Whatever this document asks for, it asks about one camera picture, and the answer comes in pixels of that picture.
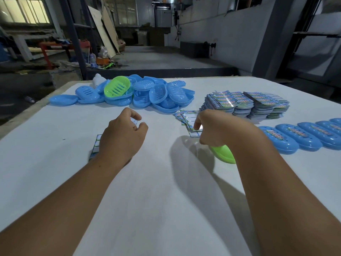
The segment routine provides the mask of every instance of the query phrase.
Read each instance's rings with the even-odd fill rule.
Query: wooden board
[[[117,43],[117,33],[113,25],[113,22],[110,19],[108,9],[106,8],[106,6],[104,6],[102,9],[102,18],[103,18],[104,26],[109,34],[109,37],[111,38],[111,41],[113,42],[113,45],[116,47],[117,52],[120,53],[118,43]]]
[[[98,33],[100,34],[100,37],[103,41],[103,44],[108,50],[108,54],[110,58],[114,57],[116,55],[116,51],[115,51],[115,48],[113,47],[113,44],[110,41],[108,34],[105,31],[104,25],[102,23],[101,12],[99,10],[96,10],[95,8],[92,8],[91,6],[88,6],[88,8],[92,16],[92,19],[95,22]]]

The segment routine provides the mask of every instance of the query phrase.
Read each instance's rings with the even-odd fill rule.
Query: white plastic bottle
[[[96,89],[102,82],[105,82],[107,79],[102,77],[100,74],[96,74],[95,77],[92,79],[92,88]]]

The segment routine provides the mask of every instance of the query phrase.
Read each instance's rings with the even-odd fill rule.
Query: forearm
[[[0,255],[72,255],[122,167],[100,157],[91,160],[0,233]]]
[[[333,255],[340,222],[318,201],[256,127],[228,123],[231,149],[266,255]]]

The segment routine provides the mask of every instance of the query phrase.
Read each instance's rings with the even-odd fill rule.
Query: plastic bag
[[[98,56],[100,58],[109,58],[108,50],[106,47],[101,46],[101,50],[98,53]]]

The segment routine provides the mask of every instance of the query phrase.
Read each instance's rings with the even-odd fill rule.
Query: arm
[[[341,223],[296,176],[272,142],[246,120],[220,111],[198,115],[200,142],[233,153],[264,255],[337,255]]]
[[[125,108],[104,131],[99,154],[0,233],[0,255],[74,253],[113,178],[143,144],[148,127],[130,117],[142,119]]]

